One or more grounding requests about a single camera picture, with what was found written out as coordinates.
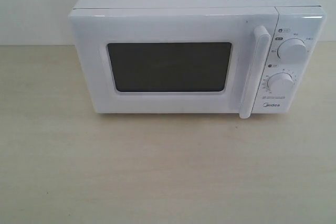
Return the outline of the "white microwave door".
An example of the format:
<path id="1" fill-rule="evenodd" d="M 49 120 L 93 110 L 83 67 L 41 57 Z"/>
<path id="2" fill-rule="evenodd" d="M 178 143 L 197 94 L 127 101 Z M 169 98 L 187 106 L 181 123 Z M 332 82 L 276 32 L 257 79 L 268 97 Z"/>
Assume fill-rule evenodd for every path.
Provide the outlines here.
<path id="1" fill-rule="evenodd" d="M 97 113 L 253 112 L 273 7 L 73 9 Z"/>

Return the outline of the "white microwave oven body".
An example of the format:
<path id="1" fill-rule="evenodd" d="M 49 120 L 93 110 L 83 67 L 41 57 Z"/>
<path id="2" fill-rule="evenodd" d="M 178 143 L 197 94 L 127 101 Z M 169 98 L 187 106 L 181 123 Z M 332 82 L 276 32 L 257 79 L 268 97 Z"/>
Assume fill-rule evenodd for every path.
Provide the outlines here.
<path id="1" fill-rule="evenodd" d="M 325 22 L 326 14 L 315 0 L 79 0 L 73 9 L 230 7 L 273 7 L 278 12 L 278 23 L 271 40 L 252 114 L 287 112 Z M 277 50 L 284 41 L 293 38 L 304 42 L 308 50 L 307 58 L 302 63 L 282 63 Z M 281 72 L 291 75 L 293 88 L 284 95 L 271 93 L 267 88 L 267 81 Z"/>

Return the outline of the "upper white control knob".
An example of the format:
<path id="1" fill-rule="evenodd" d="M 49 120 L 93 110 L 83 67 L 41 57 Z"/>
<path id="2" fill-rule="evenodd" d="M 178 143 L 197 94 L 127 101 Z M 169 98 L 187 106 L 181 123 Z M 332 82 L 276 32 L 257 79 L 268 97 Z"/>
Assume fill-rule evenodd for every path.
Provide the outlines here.
<path id="1" fill-rule="evenodd" d="M 296 64 L 306 60 L 308 50 L 302 40 L 293 38 L 284 41 L 279 46 L 277 55 L 282 63 Z"/>

